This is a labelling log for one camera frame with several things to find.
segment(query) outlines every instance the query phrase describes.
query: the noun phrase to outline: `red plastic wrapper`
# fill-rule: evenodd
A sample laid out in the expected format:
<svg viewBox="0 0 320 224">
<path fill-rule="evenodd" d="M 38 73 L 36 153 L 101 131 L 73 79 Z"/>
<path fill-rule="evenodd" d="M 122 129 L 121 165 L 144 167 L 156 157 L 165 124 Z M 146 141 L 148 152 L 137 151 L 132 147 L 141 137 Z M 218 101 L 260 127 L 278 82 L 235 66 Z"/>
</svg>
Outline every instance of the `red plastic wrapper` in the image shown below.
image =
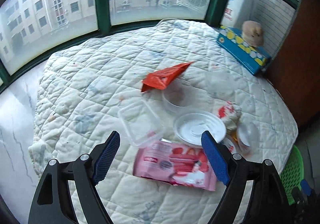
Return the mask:
<svg viewBox="0 0 320 224">
<path fill-rule="evenodd" d="M 141 92 L 157 88 L 164 90 L 174 81 L 181 73 L 183 73 L 193 62 L 182 63 L 170 68 L 165 68 L 152 73 L 149 73 L 145 79 L 142 80 Z"/>
<path fill-rule="evenodd" d="M 203 149 L 163 141 L 139 149 L 133 175 L 209 191 L 217 182 Z"/>
</svg>

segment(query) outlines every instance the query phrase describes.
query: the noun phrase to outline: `silver screw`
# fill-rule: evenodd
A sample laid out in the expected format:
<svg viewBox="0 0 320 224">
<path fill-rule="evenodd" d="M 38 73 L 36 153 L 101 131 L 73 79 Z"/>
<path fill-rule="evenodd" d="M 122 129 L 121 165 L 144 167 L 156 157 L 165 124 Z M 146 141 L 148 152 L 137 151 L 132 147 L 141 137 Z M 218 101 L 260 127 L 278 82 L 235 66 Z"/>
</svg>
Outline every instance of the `silver screw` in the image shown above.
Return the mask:
<svg viewBox="0 0 320 224">
<path fill-rule="evenodd" d="M 49 161 L 49 165 L 51 165 L 51 166 L 55 165 L 56 163 L 57 163 L 57 160 L 55 160 L 55 159 L 52 159 Z"/>
<path fill-rule="evenodd" d="M 272 161 L 269 160 L 269 159 L 266 159 L 266 160 L 264 161 L 264 163 L 265 163 L 266 165 L 268 165 L 268 166 L 271 166 L 271 165 L 272 165 Z"/>
<path fill-rule="evenodd" d="M 86 161 L 88 159 L 89 159 L 89 155 L 87 155 L 87 154 L 81 155 L 81 157 L 80 157 L 81 161 Z"/>
<path fill-rule="evenodd" d="M 239 155 L 239 154 L 234 154 L 232 157 L 233 157 L 235 160 L 241 160 L 241 158 L 242 158 L 242 156 Z"/>
</svg>

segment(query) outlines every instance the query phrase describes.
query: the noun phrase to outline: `white tiled wall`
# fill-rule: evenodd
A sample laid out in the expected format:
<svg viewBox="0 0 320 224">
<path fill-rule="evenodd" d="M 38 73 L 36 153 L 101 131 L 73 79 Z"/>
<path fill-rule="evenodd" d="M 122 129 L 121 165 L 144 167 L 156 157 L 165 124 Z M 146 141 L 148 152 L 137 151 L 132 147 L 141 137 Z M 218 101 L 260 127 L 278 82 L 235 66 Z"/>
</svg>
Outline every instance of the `white tiled wall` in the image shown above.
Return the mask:
<svg viewBox="0 0 320 224">
<path fill-rule="evenodd" d="M 263 47 L 270 55 L 279 47 L 294 12 L 295 9 L 282 0 L 257 0 L 251 19 L 262 24 Z"/>
</svg>

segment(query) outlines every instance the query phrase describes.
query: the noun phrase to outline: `blue gripper pad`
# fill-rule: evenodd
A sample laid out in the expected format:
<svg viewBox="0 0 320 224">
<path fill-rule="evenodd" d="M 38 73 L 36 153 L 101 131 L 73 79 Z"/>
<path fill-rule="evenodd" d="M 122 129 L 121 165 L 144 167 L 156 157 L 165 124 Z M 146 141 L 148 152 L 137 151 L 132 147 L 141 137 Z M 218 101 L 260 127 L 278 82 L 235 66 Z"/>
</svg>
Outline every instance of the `blue gripper pad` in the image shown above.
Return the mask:
<svg viewBox="0 0 320 224">
<path fill-rule="evenodd" d="M 211 137 L 212 136 L 209 131 L 203 132 L 201 136 L 201 145 L 215 175 L 217 176 L 217 179 L 227 186 L 230 182 L 228 165 L 214 142 L 212 142 Z"/>
<path fill-rule="evenodd" d="M 303 190 L 303 193 L 307 196 L 310 196 L 311 195 L 311 188 L 308 184 L 308 182 L 303 179 L 301 182 L 300 182 L 300 186 L 301 186 L 301 189 Z"/>
<path fill-rule="evenodd" d="M 92 181 L 95 185 L 97 185 L 98 182 L 104 180 L 104 178 L 106 177 L 110 165 L 116 156 L 119 146 L 120 136 L 118 133 L 116 133 L 94 164 Z"/>
</svg>

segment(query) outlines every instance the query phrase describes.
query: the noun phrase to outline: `pink snack package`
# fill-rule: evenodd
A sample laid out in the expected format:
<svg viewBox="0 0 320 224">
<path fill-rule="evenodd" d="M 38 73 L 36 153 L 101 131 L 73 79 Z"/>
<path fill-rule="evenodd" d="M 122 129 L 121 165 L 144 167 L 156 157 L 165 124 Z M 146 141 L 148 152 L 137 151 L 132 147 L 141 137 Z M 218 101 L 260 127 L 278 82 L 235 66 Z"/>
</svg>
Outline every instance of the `pink snack package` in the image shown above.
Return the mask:
<svg viewBox="0 0 320 224">
<path fill-rule="evenodd" d="M 138 150 L 133 175 L 209 191 L 217 182 L 202 149 L 163 141 Z"/>
</svg>

